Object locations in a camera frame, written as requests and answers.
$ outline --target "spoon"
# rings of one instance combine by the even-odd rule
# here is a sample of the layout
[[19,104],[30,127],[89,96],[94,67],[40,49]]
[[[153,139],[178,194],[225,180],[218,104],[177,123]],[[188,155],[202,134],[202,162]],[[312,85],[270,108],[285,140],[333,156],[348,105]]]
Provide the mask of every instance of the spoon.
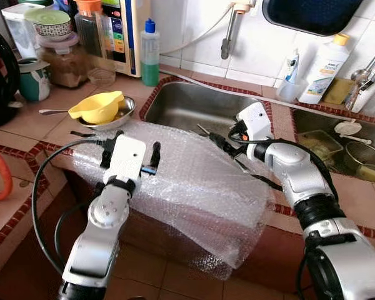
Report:
[[68,113],[67,109],[40,109],[39,114],[43,114],[45,116],[49,116],[51,114],[64,114]]

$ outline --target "bottle cap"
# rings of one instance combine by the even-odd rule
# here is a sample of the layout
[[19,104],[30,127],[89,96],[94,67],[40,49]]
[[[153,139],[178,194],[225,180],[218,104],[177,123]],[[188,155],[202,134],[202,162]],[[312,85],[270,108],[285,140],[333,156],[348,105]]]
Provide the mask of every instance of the bottle cap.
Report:
[[144,24],[144,30],[147,33],[155,33],[156,32],[156,23],[152,19],[148,19]]
[[344,46],[348,42],[349,38],[350,37],[347,34],[338,33],[333,38],[333,43],[337,44],[337,45],[340,45],[340,46]]
[[92,11],[102,11],[101,0],[75,0],[79,12],[90,13]]

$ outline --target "kitchen sink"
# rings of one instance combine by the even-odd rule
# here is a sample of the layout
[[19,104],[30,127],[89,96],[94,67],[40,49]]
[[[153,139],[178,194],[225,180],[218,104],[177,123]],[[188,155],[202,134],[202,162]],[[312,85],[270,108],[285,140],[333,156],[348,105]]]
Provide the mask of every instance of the kitchen sink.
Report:
[[[343,122],[343,120],[314,114],[312,112],[295,109],[293,111],[293,119],[296,123],[297,133],[306,133],[308,131],[323,130],[334,138],[340,145],[343,146],[343,150],[337,152],[333,157],[334,164],[328,166],[330,170],[337,171],[339,173],[355,176],[356,172],[349,169],[344,163],[344,147],[351,139],[345,137],[339,137],[339,134],[335,133],[335,126]],[[357,138],[370,139],[372,141],[371,146],[375,148],[375,124],[370,122],[358,121],[361,124],[362,129],[353,136]]]
[[147,110],[145,121],[194,131],[202,134],[197,124],[209,131],[228,136],[239,111],[257,102],[214,91],[186,82],[164,84]]

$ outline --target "glass jar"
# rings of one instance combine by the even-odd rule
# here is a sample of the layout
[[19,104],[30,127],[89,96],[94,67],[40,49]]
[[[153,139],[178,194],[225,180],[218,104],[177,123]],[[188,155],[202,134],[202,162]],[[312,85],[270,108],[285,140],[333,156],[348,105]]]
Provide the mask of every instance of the glass jar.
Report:
[[37,56],[50,64],[52,83],[75,88],[86,81],[91,67],[75,32],[60,42],[48,41],[41,36],[37,41],[41,45]]

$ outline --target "faucet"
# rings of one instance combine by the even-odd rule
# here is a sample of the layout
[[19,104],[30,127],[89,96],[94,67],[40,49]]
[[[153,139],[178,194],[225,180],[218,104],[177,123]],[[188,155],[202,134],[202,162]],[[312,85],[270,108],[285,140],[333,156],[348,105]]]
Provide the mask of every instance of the faucet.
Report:
[[226,38],[222,40],[221,58],[228,59],[233,47],[234,38],[238,33],[238,28],[242,22],[243,14],[248,13],[256,5],[256,0],[234,1],[231,18],[227,26]]

